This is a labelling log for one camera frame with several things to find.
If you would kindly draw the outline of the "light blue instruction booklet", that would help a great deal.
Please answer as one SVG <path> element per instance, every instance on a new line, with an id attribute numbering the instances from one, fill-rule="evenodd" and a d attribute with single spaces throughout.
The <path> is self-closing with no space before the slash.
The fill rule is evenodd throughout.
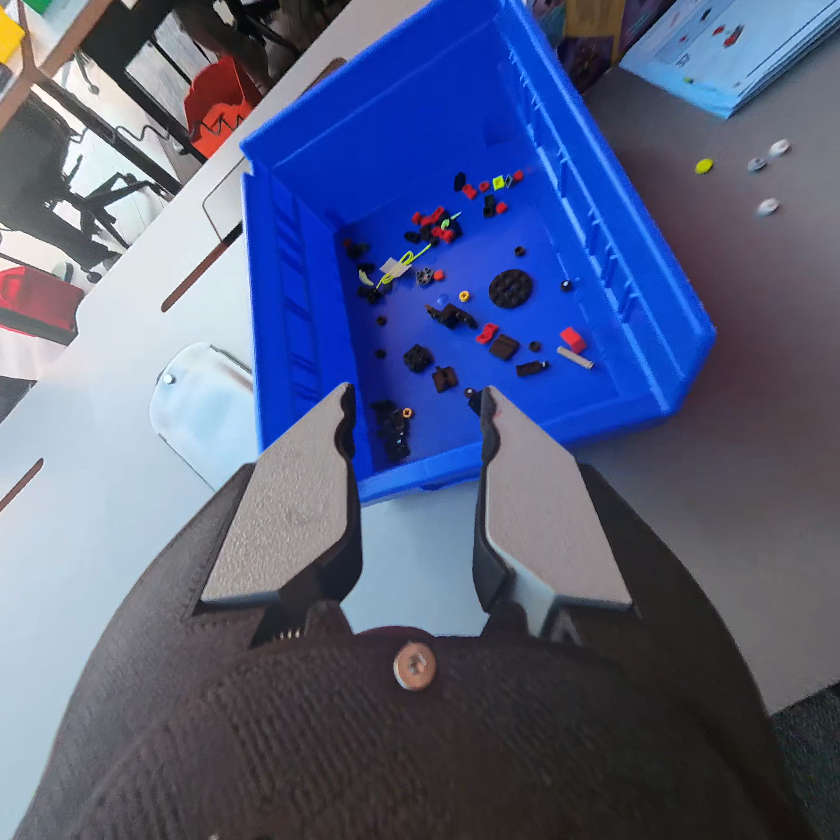
<path id="1" fill-rule="evenodd" d="M 728 119 L 838 26 L 838 1 L 678 1 L 619 66 Z"/>

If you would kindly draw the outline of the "white desk with wooden edge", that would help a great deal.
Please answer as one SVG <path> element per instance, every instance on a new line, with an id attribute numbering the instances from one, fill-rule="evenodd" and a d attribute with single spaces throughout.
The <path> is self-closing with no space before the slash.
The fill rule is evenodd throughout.
<path id="1" fill-rule="evenodd" d="M 6 13 L 25 31 L 20 49 L 2 64 L 1 126 L 14 116 L 35 85 L 51 80 L 81 48 L 81 43 L 111 1 L 3 1 Z"/>

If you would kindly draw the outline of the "blue plastic bin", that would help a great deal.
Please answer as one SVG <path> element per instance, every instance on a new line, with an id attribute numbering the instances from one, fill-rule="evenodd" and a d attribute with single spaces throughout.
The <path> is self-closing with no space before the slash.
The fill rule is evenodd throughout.
<path id="1" fill-rule="evenodd" d="M 241 145 L 259 443 L 268 448 L 337 385 L 356 397 L 362 501 L 478 476 L 480 421 L 465 390 L 493 385 L 562 445 L 657 424 L 682 406 L 714 327 L 582 97 L 521 2 L 432 2 Z M 482 216 L 479 189 L 508 210 Z M 413 245 L 412 216 L 443 206 L 463 234 L 440 243 L 371 305 L 357 267 L 384 268 Z M 342 240 L 370 250 L 350 260 Z M 414 269 L 444 270 L 421 288 Z M 532 278 L 521 306 L 495 306 L 504 270 Z M 448 298 L 478 321 L 446 329 L 424 305 Z M 509 361 L 476 336 L 492 322 L 520 346 Z M 588 371 L 557 354 L 561 331 L 587 342 Z M 423 373 L 403 354 L 434 355 Z M 549 367 L 519 377 L 518 364 Z M 456 388 L 436 393 L 451 365 Z M 399 463 L 371 404 L 411 406 Z"/>

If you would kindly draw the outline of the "pile of small lego pieces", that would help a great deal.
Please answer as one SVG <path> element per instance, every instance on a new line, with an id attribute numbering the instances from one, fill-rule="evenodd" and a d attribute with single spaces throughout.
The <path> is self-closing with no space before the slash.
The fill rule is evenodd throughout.
<path id="1" fill-rule="evenodd" d="M 480 193 L 483 195 L 482 216 L 493 218 L 504 214 L 508 210 L 508 203 L 497 200 L 495 194 L 490 194 L 492 187 L 494 191 L 506 189 L 522 182 L 524 173 L 522 170 L 514 171 L 507 177 L 497 177 L 492 183 L 483 181 L 479 183 L 479 189 L 468 182 L 464 173 L 458 173 L 455 178 L 455 189 L 460 190 L 469 200 L 475 200 Z M 415 229 L 408 230 L 404 234 L 406 241 L 413 245 L 423 245 L 416 253 L 411 249 L 407 250 L 399 260 L 389 259 L 385 262 L 384 268 L 379 268 L 381 277 L 374 281 L 371 273 L 377 270 L 371 262 L 363 262 L 357 267 L 360 286 L 358 294 L 360 298 L 367 300 L 371 305 L 382 299 L 383 287 L 389 287 L 394 280 L 404 277 L 408 270 L 411 270 L 416 261 L 429 249 L 438 246 L 440 243 L 452 245 L 458 237 L 463 234 L 459 225 L 459 213 L 450 213 L 444 206 L 438 206 L 431 214 L 424 215 L 417 212 L 412 216 L 412 224 Z M 369 250 L 370 245 L 362 242 L 355 242 L 352 237 L 342 240 L 342 248 L 350 260 L 358 260 Z M 435 269 L 431 266 L 420 266 L 414 269 L 416 284 L 426 288 L 446 279 L 446 273 L 442 269 Z M 521 269 L 506 269 L 494 277 L 489 284 L 488 294 L 493 305 L 513 309 L 525 303 L 532 294 L 532 278 Z M 447 297 L 439 298 L 437 306 L 424 305 L 427 315 L 436 323 L 446 329 L 457 329 L 465 325 L 468 329 L 478 329 L 478 321 L 463 305 L 457 306 Z M 557 354 L 562 358 L 578 364 L 585 370 L 590 371 L 595 363 L 583 356 L 588 349 L 587 342 L 573 328 L 561 331 L 560 337 L 563 344 L 557 349 Z M 518 351 L 520 344 L 510 336 L 499 333 L 499 326 L 488 322 L 481 327 L 476 336 L 476 341 L 483 347 L 489 347 L 491 354 L 502 360 L 509 361 Z M 434 355 L 422 344 L 415 343 L 402 356 L 406 368 L 415 374 L 423 373 L 431 364 L 434 364 Z M 518 364 L 516 367 L 519 377 L 529 377 L 540 373 L 550 367 L 546 360 L 534 360 Z M 445 367 L 436 366 L 432 373 L 436 393 L 444 393 L 456 388 L 459 379 L 455 369 L 451 365 Z M 466 388 L 465 395 L 470 409 L 480 413 L 480 393 L 475 388 Z M 415 412 L 411 406 L 398 407 L 393 400 L 373 402 L 371 410 L 375 415 L 376 436 L 382 441 L 386 457 L 392 463 L 399 463 L 407 459 L 411 450 L 408 445 L 410 436 L 410 421 Z"/>

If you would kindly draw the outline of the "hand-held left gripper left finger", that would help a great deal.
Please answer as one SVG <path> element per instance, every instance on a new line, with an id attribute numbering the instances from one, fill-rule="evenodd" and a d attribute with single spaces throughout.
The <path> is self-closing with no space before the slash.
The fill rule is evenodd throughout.
<path id="1" fill-rule="evenodd" d="M 355 393 L 337 385 L 254 463 L 207 579 L 204 602 L 246 602 L 325 561 L 361 523 Z"/>

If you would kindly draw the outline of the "red plastic crate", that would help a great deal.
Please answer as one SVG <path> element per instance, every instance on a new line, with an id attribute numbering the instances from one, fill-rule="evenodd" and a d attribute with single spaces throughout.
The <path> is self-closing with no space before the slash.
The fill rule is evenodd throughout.
<path id="1" fill-rule="evenodd" d="M 78 335 L 82 289 L 40 269 L 1 271 L 1 326 L 67 346 Z"/>

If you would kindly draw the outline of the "purple lego box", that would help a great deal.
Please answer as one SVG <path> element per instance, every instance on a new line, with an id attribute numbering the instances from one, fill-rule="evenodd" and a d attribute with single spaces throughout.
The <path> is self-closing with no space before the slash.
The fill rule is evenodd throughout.
<path id="1" fill-rule="evenodd" d="M 586 92 L 668 11 L 672 1 L 527 1 L 576 90 Z"/>

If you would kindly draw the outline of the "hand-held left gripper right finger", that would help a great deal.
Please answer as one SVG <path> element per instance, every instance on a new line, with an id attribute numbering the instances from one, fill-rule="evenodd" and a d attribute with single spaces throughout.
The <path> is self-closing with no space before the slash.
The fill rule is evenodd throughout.
<path id="1" fill-rule="evenodd" d="M 496 387 L 480 395 L 472 578 L 490 615 L 515 605 L 535 637 L 564 608 L 627 613 L 633 599 L 572 454 Z"/>

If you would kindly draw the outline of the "black office chair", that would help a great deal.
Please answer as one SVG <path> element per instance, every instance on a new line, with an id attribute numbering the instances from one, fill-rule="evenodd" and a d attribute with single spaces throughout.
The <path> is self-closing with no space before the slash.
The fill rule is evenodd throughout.
<path id="1" fill-rule="evenodd" d="M 82 158 L 65 173 L 70 145 L 80 135 L 68 121 L 36 94 L 29 94 L 1 133 L 2 228 L 29 235 L 57 247 L 92 282 L 110 270 L 119 253 L 95 240 L 107 233 L 123 248 L 129 243 L 108 212 L 112 204 L 151 190 L 159 197 L 167 191 L 153 181 L 139 181 L 117 172 L 83 196 L 71 186 Z"/>

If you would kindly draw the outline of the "clear plastic plate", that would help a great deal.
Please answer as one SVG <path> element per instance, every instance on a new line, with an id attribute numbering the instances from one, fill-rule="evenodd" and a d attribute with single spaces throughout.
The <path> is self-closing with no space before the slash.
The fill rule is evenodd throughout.
<path id="1" fill-rule="evenodd" d="M 210 343 L 186 346 L 164 367 L 149 415 L 158 437 L 211 490 L 258 458 L 253 375 Z"/>

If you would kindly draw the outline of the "yellow block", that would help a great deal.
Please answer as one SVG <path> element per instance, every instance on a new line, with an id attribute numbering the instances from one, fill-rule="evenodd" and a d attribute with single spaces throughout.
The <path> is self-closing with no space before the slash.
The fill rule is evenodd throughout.
<path id="1" fill-rule="evenodd" d="M 0 12 L 1 18 L 1 55 L 0 60 L 4 65 L 14 57 L 25 37 L 25 30 L 13 17 L 10 17 L 3 6 Z"/>

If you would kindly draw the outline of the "red plastic bin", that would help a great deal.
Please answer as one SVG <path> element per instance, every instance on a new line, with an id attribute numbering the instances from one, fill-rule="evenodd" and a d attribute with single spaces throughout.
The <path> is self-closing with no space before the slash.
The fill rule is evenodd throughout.
<path id="1" fill-rule="evenodd" d="M 205 158 L 211 157 L 263 97 L 231 56 L 205 67 L 195 76 L 183 102 L 193 147 Z"/>

